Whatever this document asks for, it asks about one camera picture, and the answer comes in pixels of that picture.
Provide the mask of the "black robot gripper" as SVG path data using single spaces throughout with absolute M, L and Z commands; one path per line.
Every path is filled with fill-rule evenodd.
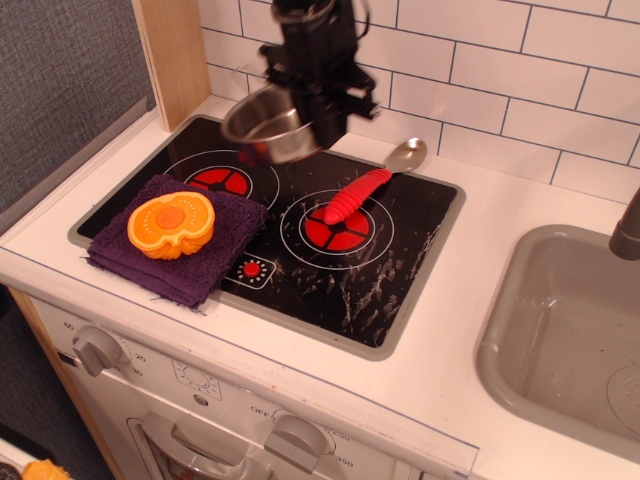
M 359 41 L 351 1 L 274 1 L 271 14 L 283 35 L 281 45 L 264 45 L 268 80 L 291 93 L 303 125 L 313 122 L 324 150 L 347 132 L 348 115 L 372 119 L 378 106 L 373 78 L 356 65 Z

